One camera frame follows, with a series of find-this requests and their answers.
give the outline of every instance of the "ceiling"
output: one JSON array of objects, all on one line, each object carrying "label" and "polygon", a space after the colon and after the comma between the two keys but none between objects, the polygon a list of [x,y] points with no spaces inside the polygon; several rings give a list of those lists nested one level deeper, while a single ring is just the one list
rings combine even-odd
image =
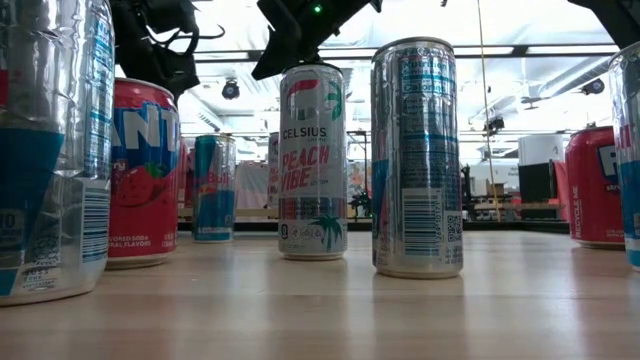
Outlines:
[{"label": "ceiling", "polygon": [[[184,134],[224,132],[245,133],[238,144],[239,158],[263,159],[266,139],[256,133],[279,128],[279,82],[281,77],[255,81],[247,51],[262,50],[268,40],[268,23],[257,9],[256,0],[197,2],[197,21],[201,35],[217,35],[218,25],[226,34],[216,40],[201,40],[196,55],[197,71],[202,82],[180,98],[179,108]],[[531,131],[580,129],[587,122],[609,119],[608,92],[585,96],[576,88],[606,71],[605,53],[617,48],[597,18],[567,0],[481,0],[484,44],[487,49],[504,46],[538,45],[548,57],[487,58],[486,83],[489,115],[505,119],[504,135],[494,141],[517,146],[513,141]],[[323,44],[324,53],[340,58],[329,60],[348,74],[347,86],[352,95],[347,104],[348,130],[369,130],[370,61],[364,53],[390,41],[408,36],[428,35],[445,39],[456,47],[457,55],[469,54],[468,46],[479,46],[476,0],[450,0],[445,8],[438,0],[385,0],[381,14],[367,6],[341,28],[338,37]],[[186,41],[174,42],[172,48],[183,50]],[[581,49],[593,56],[566,56],[568,45],[591,44]],[[458,122],[464,141],[464,154],[475,156],[483,138],[473,131],[482,130],[485,121],[482,60],[457,60]],[[601,77],[607,84],[606,76]],[[222,97],[227,79],[236,79],[240,96]],[[522,104],[522,97],[549,97],[536,102],[535,109]],[[362,156],[357,149],[353,156]]]}]

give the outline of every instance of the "energy drink can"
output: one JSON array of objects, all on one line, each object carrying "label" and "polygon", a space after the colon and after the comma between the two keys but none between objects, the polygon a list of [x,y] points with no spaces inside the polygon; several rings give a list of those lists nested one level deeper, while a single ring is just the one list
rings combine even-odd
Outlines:
[{"label": "energy drink can", "polygon": [[389,276],[456,276],[462,206],[452,47],[398,40],[373,65],[373,263]]},{"label": "energy drink can", "polygon": [[347,249],[342,72],[301,64],[280,84],[279,248],[286,259],[333,260]]},{"label": "energy drink can", "polygon": [[107,262],[109,3],[0,7],[0,305],[86,293]]},{"label": "energy drink can", "polygon": [[571,238],[584,247],[624,249],[613,128],[573,134],[566,160]]},{"label": "energy drink can", "polygon": [[117,79],[108,269],[152,266],[176,249],[180,122],[173,95]]},{"label": "energy drink can", "polygon": [[196,138],[194,230],[197,243],[233,240],[236,196],[236,142],[226,135]]},{"label": "energy drink can", "polygon": [[629,263],[640,271],[640,42],[613,56],[609,82]]},{"label": "energy drink can", "polygon": [[269,153],[267,155],[269,162],[269,188],[267,190],[267,207],[270,209],[278,208],[278,188],[280,187],[280,179],[278,178],[279,145],[280,133],[275,132],[269,134]]}]

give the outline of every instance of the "table surface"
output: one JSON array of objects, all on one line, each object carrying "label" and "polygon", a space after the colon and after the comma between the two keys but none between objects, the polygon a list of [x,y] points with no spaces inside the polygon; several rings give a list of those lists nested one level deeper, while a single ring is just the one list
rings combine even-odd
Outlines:
[{"label": "table surface", "polygon": [[107,272],[90,294],[0,309],[0,358],[640,358],[640,274],[566,235],[465,232],[449,280],[376,275],[370,234],[345,260],[291,262],[275,239],[193,245]]}]

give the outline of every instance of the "strawberry graphic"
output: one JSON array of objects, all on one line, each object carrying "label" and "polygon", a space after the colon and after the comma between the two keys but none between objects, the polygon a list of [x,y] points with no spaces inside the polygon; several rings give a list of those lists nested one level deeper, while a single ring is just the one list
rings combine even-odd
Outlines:
[{"label": "strawberry graphic", "polygon": [[139,206],[151,200],[161,191],[163,171],[161,166],[147,163],[129,170],[116,189],[116,203],[121,206]]}]

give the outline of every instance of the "barcode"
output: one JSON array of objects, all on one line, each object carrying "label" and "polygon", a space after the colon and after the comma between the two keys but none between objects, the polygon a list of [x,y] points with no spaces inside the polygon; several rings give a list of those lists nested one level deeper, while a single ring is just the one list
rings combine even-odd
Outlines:
[{"label": "barcode", "polygon": [[403,189],[402,218],[405,254],[440,256],[442,190]]},{"label": "barcode", "polygon": [[82,262],[107,257],[109,190],[85,187],[82,213]]}]

